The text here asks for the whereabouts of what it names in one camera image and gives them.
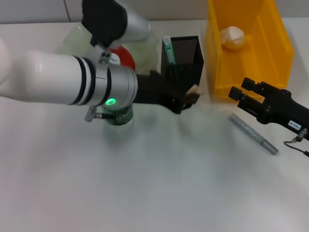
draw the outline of green led light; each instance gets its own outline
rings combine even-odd
[[[105,102],[106,105],[114,105],[115,103],[116,103],[115,98],[110,98]]]

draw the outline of black pen holder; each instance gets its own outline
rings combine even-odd
[[[161,74],[186,93],[193,85],[199,85],[204,59],[198,36],[171,38],[176,64],[168,64],[162,42]]]

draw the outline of label sticker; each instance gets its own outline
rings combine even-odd
[[[298,130],[298,131],[299,131],[300,128],[301,128],[301,126],[300,126],[298,123],[293,122],[292,120],[289,122],[289,126],[295,128],[295,129]]]

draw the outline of gray pen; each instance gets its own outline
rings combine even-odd
[[[267,141],[262,135],[256,132],[251,126],[245,123],[240,117],[236,114],[229,112],[227,116],[230,121],[232,121],[237,127],[239,127],[243,132],[253,138],[258,142],[262,147],[264,147],[271,154],[276,155],[279,150],[275,148],[269,141]]]

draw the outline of black stripe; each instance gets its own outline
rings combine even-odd
[[[91,61],[87,58],[83,58],[86,63],[89,66],[90,69],[90,73],[91,73],[91,82],[90,82],[90,88],[88,91],[88,95],[85,99],[85,101],[81,104],[81,105],[86,105],[92,98],[93,93],[95,92],[95,88],[96,88],[96,71],[95,71],[95,67],[93,66],[93,64],[91,63]]]
[[[82,71],[82,83],[81,83],[81,88],[79,90],[79,93],[77,95],[77,98],[75,99],[75,101],[73,101],[71,104],[69,105],[75,105],[77,104],[83,97],[84,92],[85,92],[85,88],[86,88],[86,68],[84,63],[82,62],[82,59],[80,59],[79,57],[75,57],[79,63],[79,65],[81,66],[81,71]]]
[[[107,69],[107,86],[106,86],[106,92],[105,92],[105,95],[104,95],[104,98],[102,99],[102,101],[96,105],[96,106],[100,106],[100,105],[103,105],[108,97],[110,96],[110,93],[111,93],[111,89],[112,89],[112,75],[111,75],[111,70],[110,68]]]

